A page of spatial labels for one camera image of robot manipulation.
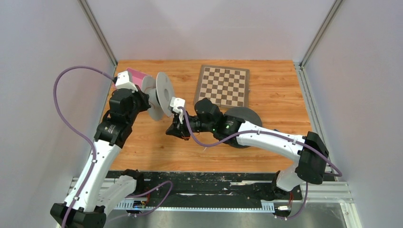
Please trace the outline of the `white cable spool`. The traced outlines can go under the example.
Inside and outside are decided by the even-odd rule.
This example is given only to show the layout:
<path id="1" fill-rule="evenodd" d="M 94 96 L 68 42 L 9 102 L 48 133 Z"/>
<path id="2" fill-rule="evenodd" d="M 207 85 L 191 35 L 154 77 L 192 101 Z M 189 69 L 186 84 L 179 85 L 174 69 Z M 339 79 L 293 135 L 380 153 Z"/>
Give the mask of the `white cable spool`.
<path id="1" fill-rule="evenodd" d="M 149 95 L 151 108 L 149 116 L 155 120 L 162 120 L 163 116 L 170 116 L 170 100 L 175 96 L 173 84 L 165 72 L 159 72 L 156 78 L 148 76 L 143 80 L 142 91 Z"/>

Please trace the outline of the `black cable spool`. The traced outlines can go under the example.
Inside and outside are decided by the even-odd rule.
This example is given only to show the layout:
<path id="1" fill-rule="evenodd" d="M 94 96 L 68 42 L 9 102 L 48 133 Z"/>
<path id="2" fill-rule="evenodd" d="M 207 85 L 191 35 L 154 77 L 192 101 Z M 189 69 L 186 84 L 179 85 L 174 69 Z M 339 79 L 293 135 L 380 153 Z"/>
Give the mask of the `black cable spool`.
<path id="1" fill-rule="evenodd" d="M 229 116 L 234 116 L 245 121 L 249 121 L 252 124 L 262 127 L 263 123 L 260 116 L 248 107 L 233 107 L 227 110 L 224 114 Z M 227 141 L 227 144 L 231 147 L 238 148 L 238 149 L 246 149 L 249 146 L 240 145 L 237 143 L 236 138 L 232 138 Z"/>

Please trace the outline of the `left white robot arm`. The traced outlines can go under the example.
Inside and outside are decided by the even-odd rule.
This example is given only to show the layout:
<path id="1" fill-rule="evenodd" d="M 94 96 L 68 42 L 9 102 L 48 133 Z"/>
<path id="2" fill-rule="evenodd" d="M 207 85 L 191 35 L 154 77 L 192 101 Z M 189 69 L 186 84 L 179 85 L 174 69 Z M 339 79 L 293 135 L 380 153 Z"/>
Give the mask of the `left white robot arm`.
<path id="1" fill-rule="evenodd" d="M 140 89 L 117 89 L 109 99 L 109 110 L 98 125 L 94 139 L 90 140 L 91 153 L 76 186 L 63 203 L 55 203 L 51 216 L 63 228 L 102 228 L 109 213 L 132 194 L 143 195 L 143 176 L 134 170 L 118 178 L 103 193 L 100 189 L 109 168 L 128 136 L 140 112 L 151 108 L 149 95 Z"/>

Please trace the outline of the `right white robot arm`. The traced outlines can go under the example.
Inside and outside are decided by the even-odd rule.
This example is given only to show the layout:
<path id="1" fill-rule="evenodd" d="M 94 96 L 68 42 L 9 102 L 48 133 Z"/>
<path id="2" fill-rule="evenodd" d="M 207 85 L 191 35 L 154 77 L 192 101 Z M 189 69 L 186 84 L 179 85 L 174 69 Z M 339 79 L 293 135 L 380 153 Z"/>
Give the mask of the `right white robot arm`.
<path id="1" fill-rule="evenodd" d="M 193 138 L 203 147 L 221 143 L 238 149 L 256 147 L 292 160 L 293 165 L 280 171 L 271 185 L 277 198 L 284 198 L 303 182 L 320 185 L 324 180 L 329 152 L 315 132 L 296 135 L 266 129 L 253 110 L 235 107 L 223 113 L 207 98 L 196 103 L 195 116 L 188 114 L 181 98 L 172 98 L 167 109 L 173 113 L 167 135 Z"/>

